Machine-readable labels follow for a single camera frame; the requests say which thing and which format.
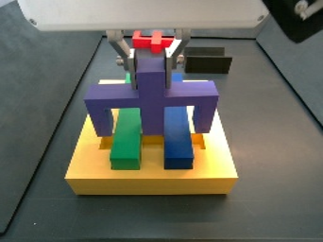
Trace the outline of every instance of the green block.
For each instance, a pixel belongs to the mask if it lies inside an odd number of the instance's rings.
[[[110,161],[114,170],[139,170],[142,151],[142,119],[139,109],[121,109]]]

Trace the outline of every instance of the yellow base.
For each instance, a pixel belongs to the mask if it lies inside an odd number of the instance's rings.
[[[143,145],[141,170],[113,170],[110,149],[101,149],[87,117],[66,180],[78,195],[229,194],[238,173],[218,113],[203,136],[206,149],[194,145],[194,169],[165,170],[163,146]]]

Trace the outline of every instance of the purple block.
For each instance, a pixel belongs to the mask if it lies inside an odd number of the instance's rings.
[[[139,107],[138,91],[131,84],[91,85],[85,103],[98,136],[111,136],[114,117],[111,109]]]
[[[141,108],[143,133],[165,134],[165,108],[195,106],[197,132],[213,126],[219,93],[214,81],[174,82],[166,89],[165,58],[141,57],[137,66],[138,90],[130,84],[93,85],[85,102],[99,136],[113,134],[113,108]]]
[[[163,58],[138,60],[137,82],[143,134],[165,134],[166,71]]]

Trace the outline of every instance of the black table surface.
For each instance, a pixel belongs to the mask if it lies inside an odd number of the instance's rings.
[[[255,41],[190,45],[223,46],[234,58],[229,75],[185,74],[218,84],[219,117],[241,176],[231,194],[74,194],[65,174],[86,117],[83,95],[90,83],[126,75],[103,39],[5,241],[323,240],[322,127]]]

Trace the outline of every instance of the blue block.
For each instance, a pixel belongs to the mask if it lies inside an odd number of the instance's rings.
[[[173,75],[182,81],[182,75]],[[194,148],[186,107],[167,107],[165,117],[165,168],[193,169]]]

